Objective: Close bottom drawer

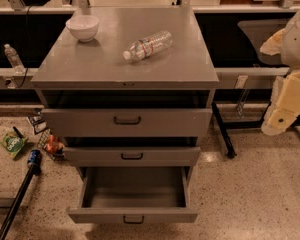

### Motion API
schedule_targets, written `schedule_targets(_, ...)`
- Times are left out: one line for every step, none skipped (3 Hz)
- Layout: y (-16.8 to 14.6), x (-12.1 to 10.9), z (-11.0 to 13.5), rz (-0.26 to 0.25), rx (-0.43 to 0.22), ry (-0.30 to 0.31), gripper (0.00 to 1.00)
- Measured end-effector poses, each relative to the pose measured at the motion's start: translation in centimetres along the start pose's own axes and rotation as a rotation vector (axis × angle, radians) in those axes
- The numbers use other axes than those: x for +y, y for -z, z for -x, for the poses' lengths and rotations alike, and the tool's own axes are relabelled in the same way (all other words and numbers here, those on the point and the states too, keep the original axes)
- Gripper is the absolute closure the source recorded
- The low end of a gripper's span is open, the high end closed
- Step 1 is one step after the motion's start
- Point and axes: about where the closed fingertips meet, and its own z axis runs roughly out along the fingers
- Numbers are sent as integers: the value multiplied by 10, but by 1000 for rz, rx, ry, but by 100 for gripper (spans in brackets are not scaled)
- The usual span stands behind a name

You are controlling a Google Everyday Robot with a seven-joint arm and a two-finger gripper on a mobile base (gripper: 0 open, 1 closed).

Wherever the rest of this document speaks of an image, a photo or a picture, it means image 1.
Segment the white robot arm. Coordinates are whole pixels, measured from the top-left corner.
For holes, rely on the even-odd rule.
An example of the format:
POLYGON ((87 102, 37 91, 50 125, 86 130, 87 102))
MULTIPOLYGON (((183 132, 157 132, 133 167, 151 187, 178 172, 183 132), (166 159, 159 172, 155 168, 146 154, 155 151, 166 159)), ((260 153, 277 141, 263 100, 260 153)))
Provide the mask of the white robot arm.
POLYGON ((260 52, 279 54, 289 67, 288 75, 277 76, 273 83, 271 104, 261 126, 264 134, 274 136, 285 132, 300 115, 300 9, 262 44, 260 52))

